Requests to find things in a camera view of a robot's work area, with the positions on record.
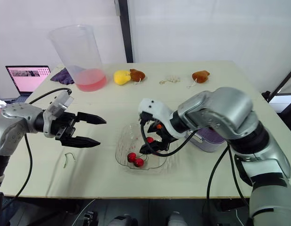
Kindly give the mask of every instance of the table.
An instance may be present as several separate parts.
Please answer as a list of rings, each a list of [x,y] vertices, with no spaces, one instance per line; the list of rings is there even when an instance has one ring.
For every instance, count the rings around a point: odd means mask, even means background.
[[[143,71],[147,78],[142,84],[133,83],[116,85],[112,75],[116,70],[137,69]],[[52,89],[69,87],[74,101],[68,112],[78,111],[97,114],[107,124],[91,125],[80,122],[76,124],[76,135],[86,136],[101,142],[93,148],[76,149],[63,147],[60,142],[44,137],[43,134],[29,134],[28,139],[33,155],[33,169],[30,181],[23,190],[24,197],[55,198],[205,198],[208,178],[220,153],[206,153],[187,144],[176,154],[177,167],[163,174],[149,171],[135,173],[127,171],[115,160],[116,145],[124,126],[137,122],[138,104],[144,97],[163,101],[170,108],[177,106],[194,94],[218,87],[235,87],[246,92],[253,100],[254,110],[262,123],[273,133],[278,144],[291,163],[291,132],[263,99],[260,93],[245,78],[240,69],[230,61],[206,61],[190,63],[142,63],[110,64],[104,70],[108,84],[96,92],[82,92],[75,85],[64,86],[50,81],[53,74],[61,70],[55,68],[51,75],[38,87],[27,100],[46,93]],[[211,74],[203,84],[187,89],[193,80],[193,72],[207,70]],[[180,77],[178,83],[159,84],[167,76]],[[46,109],[55,94],[48,96],[35,105]],[[64,169],[65,153],[76,155],[76,162],[69,158]],[[5,170],[5,179],[1,191],[6,195],[15,195],[28,173],[29,157],[24,139],[11,156]],[[237,178],[245,196],[250,196],[252,188]],[[238,197],[232,178],[228,154],[219,164],[214,175],[212,198]]]

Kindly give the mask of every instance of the brown toy bread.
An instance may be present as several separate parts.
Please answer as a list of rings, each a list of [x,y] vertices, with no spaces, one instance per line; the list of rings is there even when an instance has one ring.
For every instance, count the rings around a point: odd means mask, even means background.
[[[140,81],[143,80],[145,78],[145,74],[141,71],[138,71],[136,69],[130,69],[131,72],[131,80],[132,81]]]
[[[203,83],[203,82],[208,80],[208,75],[209,74],[210,73],[207,72],[207,71],[194,72],[192,74],[192,78],[193,78],[193,80],[196,79],[197,83]]]

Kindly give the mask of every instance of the red cherry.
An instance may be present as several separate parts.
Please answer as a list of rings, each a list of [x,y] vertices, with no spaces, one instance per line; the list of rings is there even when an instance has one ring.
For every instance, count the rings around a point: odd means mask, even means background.
[[[128,162],[134,162],[136,159],[136,154],[134,152],[131,152],[127,155],[127,161]]]
[[[141,158],[138,158],[134,161],[134,166],[135,167],[142,167],[144,165],[144,161]]]
[[[147,140],[147,142],[151,143],[151,142],[154,141],[154,138],[152,138],[152,137],[147,137],[146,140]]]

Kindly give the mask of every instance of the purple container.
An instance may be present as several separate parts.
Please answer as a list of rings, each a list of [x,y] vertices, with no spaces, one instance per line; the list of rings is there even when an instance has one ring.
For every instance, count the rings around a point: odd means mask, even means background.
[[[217,132],[209,128],[199,129],[190,139],[190,142],[205,152],[216,152],[218,147],[225,142]]]

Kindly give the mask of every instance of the laptop screen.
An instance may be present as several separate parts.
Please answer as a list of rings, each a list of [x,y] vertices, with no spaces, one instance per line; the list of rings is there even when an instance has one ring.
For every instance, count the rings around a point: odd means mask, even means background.
[[[48,66],[5,66],[20,94],[30,94],[50,74]]]

